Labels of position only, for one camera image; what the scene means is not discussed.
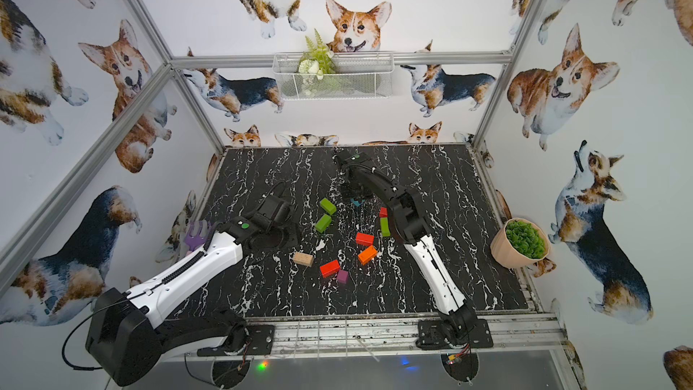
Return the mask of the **green block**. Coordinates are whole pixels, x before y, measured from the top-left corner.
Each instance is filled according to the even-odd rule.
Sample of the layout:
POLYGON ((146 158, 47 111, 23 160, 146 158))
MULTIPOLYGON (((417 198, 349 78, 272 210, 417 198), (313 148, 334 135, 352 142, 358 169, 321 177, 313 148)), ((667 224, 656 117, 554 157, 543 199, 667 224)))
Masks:
POLYGON ((337 206, 327 198, 323 198, 319 202, 319 205, 321 206, 321 209, 323 209, 323 211, 326 211, 326 213, 328 213, 328 215, 330 216, 334 215, 337 212, 337 206))
POLYGON ((315 223, 314 227, 319 233, 324 233, 332 222, 332 217, 328 214, 323 214, 321 218, 315 223))
POLYGON ((389 238, 389 236, 391 236, 388 218, 380 218, 380 228, 383 238, 389 238))

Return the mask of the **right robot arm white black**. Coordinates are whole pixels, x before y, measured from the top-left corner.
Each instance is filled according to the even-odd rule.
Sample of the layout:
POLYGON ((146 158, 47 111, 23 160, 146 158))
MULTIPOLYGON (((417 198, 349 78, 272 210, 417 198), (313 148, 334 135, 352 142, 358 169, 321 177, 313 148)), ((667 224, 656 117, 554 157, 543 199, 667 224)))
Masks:
POLYGON ((418 337, 416 346, 421 350, 471 348, 470 334, 478 316, 440 258, 420 192, 387 176, 366 153, 339 150, 334 160, 346 173, 346 188, 354 198, 375 196, 384 204, 392 237, 414 258, 433 293, 441 319, 438 334, 418 337))

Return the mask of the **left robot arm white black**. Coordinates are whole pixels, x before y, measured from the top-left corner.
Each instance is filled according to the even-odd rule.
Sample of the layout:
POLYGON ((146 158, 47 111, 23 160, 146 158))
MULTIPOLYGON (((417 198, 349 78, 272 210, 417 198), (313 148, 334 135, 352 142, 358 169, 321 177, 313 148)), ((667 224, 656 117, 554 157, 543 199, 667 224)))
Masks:
POLYGON ((254 211, 215 223, 189 256, 125 292, 99 296, 85 343, 87 352, 119 386, 145 377, 160 361, 200 348, 236 353, 250 343, 245 320, 228 310, 178 322, 168 316, 218 274, 251 252, 279 247, 290 236, 292 206, 266 196, 254 211))

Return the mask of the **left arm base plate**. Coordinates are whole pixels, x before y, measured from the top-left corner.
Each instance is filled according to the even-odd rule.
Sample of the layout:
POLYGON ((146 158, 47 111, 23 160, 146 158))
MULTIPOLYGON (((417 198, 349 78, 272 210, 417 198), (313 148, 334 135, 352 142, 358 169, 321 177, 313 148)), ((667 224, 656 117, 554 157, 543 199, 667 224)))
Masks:
POLYGON ((201 348, 198 357, 265 356, 272 352, 274 325, 248 325, 234 328, 227 339, 216 348, 201 348))

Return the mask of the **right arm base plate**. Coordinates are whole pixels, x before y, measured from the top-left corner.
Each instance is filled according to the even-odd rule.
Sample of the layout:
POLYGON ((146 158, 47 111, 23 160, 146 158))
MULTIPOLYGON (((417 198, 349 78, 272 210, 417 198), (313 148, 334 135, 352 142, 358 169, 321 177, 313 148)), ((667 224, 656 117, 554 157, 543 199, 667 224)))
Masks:
POLYGON ((460 328, 442 320, 417 323, 415 346, 420 350, 452 350, 453 348, 493 348, 494 341, 487 320, 477 319, 460 328))

